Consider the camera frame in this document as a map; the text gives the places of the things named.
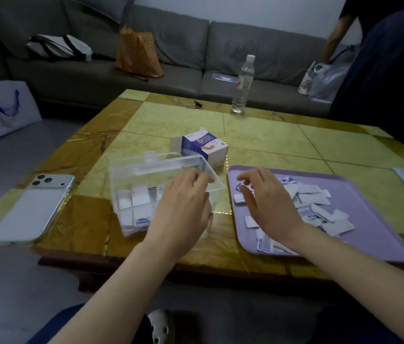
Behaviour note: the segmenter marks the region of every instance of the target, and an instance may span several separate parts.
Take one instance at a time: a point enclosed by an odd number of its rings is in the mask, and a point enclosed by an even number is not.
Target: black shirt
[[[364,38],[379,21],[401,10],[404,10],[404,0],[347,0],[339,18],[358,17]]]

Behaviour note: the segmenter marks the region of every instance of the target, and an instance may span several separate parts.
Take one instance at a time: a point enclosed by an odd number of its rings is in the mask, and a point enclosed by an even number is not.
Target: purple tray
[[[245,216],[250,212],[245,204],[234,203],[234,194],[240,193],[235,186],[239,183],[237,176],[253,167],[234,165],[229,167],[228,179],[231,202],[233,207],[237,237],[242,247],[252,254],[268,254],[257,251],[256,230],[247,228]],[[347,179],[312,172],[296,172],[279,169],[269,169],[280,177],[291,176],[296,181],[305,184],[315,184],[331,193],[331,205],[322,205],[328,212],[334,209],[342,210],[350,215],[349,221],[355,226],[354,231],[344,233],[339,237],[342,241],[358,248],[377,259],[388,262],[404,263],[404,240],[395,233],[384,219],[374,210],[371,203],[362,196],[357,187]],[[296,256],[287,252],[274,252],[278,256]]]

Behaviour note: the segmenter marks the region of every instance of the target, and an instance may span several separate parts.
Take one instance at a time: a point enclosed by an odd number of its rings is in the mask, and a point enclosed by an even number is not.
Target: hand
[[[246,186],[240,186],[252,218],[272,239],[286,242],[290,233],[304,222],[280,181],[265,168],[248,170],[237,179],[251,184],[255,195]]]
[[[163,248],[174,263],[188,253],[208,225],[210,182],[208,173],[194,168],[168,180],[144,242]]]

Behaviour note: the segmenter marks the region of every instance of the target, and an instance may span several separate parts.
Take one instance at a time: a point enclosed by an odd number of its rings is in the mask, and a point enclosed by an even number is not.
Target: clear plastic box
[[[181,154],[145,152],[141,157],[110,160],[111,201],[124,236],[147,230],[166,180],[190,167],[214,179],[207,187],[213,210],[224,185],[200,154],[186,150]]]

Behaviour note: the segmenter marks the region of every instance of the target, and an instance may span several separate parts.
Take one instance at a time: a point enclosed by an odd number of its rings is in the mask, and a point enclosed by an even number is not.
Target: smartphone
[[[73,175],[39,174],[0,222],[0,244],[31,243],[46,231],[69,194]]]

